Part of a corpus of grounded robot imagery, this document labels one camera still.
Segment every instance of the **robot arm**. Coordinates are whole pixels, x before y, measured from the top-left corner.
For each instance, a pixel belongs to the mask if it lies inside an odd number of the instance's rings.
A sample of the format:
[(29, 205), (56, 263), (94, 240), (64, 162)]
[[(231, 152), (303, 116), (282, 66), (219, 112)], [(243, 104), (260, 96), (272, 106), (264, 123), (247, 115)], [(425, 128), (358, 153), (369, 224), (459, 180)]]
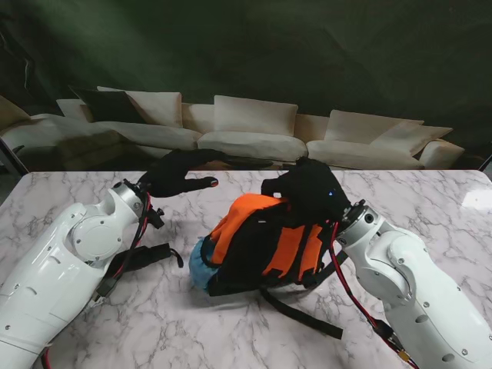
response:
[[(215, 187), (218, 181), (213, 177), (185, 179), (185, 175), (223, 157), (215, 150), (172, 151), (136, 185), (123, 181), (99, 204), (66, 208), (0, 286), (0, 369), (30, 368), (88, 303), (98, 301), (96, 289), (104, 287), (104, 294), (109, 293), (111, 288), (101, 281), (122, 245), (123, 230), (137, 222), (140, 229), (144, 219), (155, 228), (164, 224), (163, 213), (152, 209), (148, 194), (164, 198)], [(140, 236), (135, 235), (122, 266), (109, 278), (112, 286), (126, 270)]]
[(120, 183), (99, 204), (73, 204), (55, 219), (0, 289), (1, 368), (31, 367), (82, 311), (142, 206)]
[(342, 220), (337, 241), (420, 369), (492, 368), (492, 330), (416, 234), (361, 202)]

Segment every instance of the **white marble surface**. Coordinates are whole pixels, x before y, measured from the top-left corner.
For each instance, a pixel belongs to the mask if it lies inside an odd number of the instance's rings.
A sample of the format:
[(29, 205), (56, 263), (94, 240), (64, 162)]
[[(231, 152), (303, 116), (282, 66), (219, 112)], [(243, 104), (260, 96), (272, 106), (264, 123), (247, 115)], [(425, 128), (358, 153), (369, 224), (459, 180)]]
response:
[[(395, 225), (418, 233), (431, 256), (492, 323), (492, 184), (476, 171), (337, 171), (352, 201), (365, 198)], [(97, 202), (106, 188), (139, 173), (34, 173), (0, 207), (0, 282), (60, 211)], [(148, 228), (142, 244), (170, 241), (187, 261), (240, 194), (259, 192), (272, 171), (197, 172), (220, 185), (154, 199), (166, 225)], [(134, 228), (128, 229), (128, 244)], [(343, 269), (372, 314), (382, 306)], [(343, 327), (337, 341), (273, 311), (256, 293), (210, 298), (193, 288), (188, 266), (168, 259), (127, 274), (107, 304), (79, 316), (50, 350), (53, 369), (406, 367), (375, 336), (335, 276), (293, 305)]]

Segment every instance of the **wall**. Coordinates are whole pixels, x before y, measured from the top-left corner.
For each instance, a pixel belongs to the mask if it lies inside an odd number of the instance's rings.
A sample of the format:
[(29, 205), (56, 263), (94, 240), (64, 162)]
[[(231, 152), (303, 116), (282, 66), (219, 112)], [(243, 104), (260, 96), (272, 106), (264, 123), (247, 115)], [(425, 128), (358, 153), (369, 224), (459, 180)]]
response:
[(4, 0), (51, 98), (67, 85), (423, 118), (492, 138), (492, 2)]

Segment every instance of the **black cable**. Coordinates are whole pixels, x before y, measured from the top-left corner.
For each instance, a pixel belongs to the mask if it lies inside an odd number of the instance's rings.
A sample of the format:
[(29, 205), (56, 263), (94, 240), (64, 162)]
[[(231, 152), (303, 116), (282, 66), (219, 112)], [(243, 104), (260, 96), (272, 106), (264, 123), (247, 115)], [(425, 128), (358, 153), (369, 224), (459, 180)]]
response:
[(147, 213), (150, 205), (150, 195), (146, 192), (145, 193), (145, 198), (144, 198), (144, 208), (141, 213), (140, 220), (138, 221), (138, 228), (137, 231), (135, 232), (135, 236), (133, 237), (133, 241), (131, 242), (131, 246), (128, 249), (128, 253), (126, 254), (126, 258), (123, 260), (123, 264), (121, 264), (121, 267), (118, 269), (116, 274), (113, 276), (113, 278), (116, 278), (116, 280), (119, 280), (123, 273), (125, 272), (126, 267), (128, 266), (128, 262), (131, 259), (131, 255), (133, 254), (133, 250), (137, 247), (138, 242), (141, 240), (145, 233), (145, 228), (146, 228), (146, 219), (147, 219)]

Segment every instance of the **black strap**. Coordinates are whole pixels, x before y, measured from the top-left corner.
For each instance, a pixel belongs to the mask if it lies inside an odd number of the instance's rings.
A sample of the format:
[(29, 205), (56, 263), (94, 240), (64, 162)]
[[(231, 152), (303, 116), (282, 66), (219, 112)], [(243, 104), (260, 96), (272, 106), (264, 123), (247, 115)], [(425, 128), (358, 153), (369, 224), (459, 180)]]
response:
[(312, 317), (309, 314), (306, 314), (298, 309), (294, 309), (293, 307), (284, 304), (283, 302), (279, 301), (277, 298), (274, 298), (264, 288), (261, 288), (260, 292), (261, 292), (261, 296), (263, 296), (263, 298), (271, 306), (273, 306), (275, 309), (277, 309), (278, 312), (282, 313), (283, 315), (289, 317), (290, 319), (294, 319), (299, 323), (307, 325), (308, 327), (311, 327), (316, 331), (320, 331), (321, 333), (324, 333), (328, 336), (331, 336), (338, 340), (341, 339), (341, 335), (344, 333), (343, 329), (339, 327), (335, 327), (334, 325), (327, 323), (326, 321), (320, 321), (319, 319), (316, 319), (315, 317)]
[[(337, 260), (339, 264), (342, 264), (344, 261), (348, 259), (348, 255), (342, 250), (337, 255)], [(335, 266), (333, 263), (328, 264), (325, 268), (319, 271), (316, 274), (309, 274), (302, 279), (302, 284), (305, 288), (315, 288), (320, 285), (326, 278), (332, 275), (335, 272)], [(294, 309), (293, 307), (284, 304), (279, 301), (277, 298), (274, 298), (265, 288), (260, 288), (261, 296), (278, 312), (283, 315), (298, 321), (308, 327), (315, 329), (316, 331), (320, 331), (328, 336), (333, 338), (341, 339), (341, 336), (344, 332), (343, 329), (339, 327), (335, 327), (333, 324), (327, 323), (326, 321), (320, 321), (315, 317), (310, 316), (298, 309)]]
[[(345, 251), (341, 250), (337, 255), (338, 264), (342, 265), (344, 261), (348, 259), (348, 255)], [(321, 269), (318, 273), (308, 274), (302, 278), (302, 285), (304, 288), (312, 289), (319, 286), (326, 278), (330, 277), (335, 272), (335, 266), (333, 263), (328, 264), (325, 268)]]

